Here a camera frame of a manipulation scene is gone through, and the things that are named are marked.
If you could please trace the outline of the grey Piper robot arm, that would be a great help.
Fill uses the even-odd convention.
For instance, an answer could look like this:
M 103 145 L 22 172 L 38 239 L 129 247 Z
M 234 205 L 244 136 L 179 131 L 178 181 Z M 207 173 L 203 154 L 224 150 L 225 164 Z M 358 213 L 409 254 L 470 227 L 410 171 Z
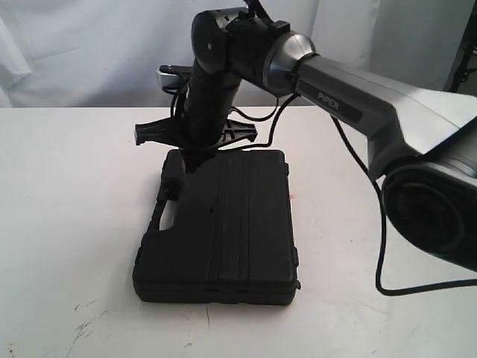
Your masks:
M 192 23 L 194 63 L 178 78 L 177 114 L 137 125 L 136 142 L 216 151 L 242 81 L 301 97 L 367 139 L 395 229 L 413 246 L 476 269 L 476 98 L 413 87 L 320 56 L 312 41 L 253 1 Z

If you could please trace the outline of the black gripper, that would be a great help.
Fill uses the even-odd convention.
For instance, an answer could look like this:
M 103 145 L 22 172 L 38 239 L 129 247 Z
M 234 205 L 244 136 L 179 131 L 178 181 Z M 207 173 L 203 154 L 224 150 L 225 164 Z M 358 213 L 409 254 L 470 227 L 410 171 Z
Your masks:
M 165 119 L 135 126 L 135 142 L 157 142 L 180 149 L 185 174 L 193 174 L 219 148 L 242 140 L 254 142 L 256 126 L 228 119 L 241 84 L 231 72 L 207 73 L 192 65 L 187 88 L 180 91 L 176 112 Z

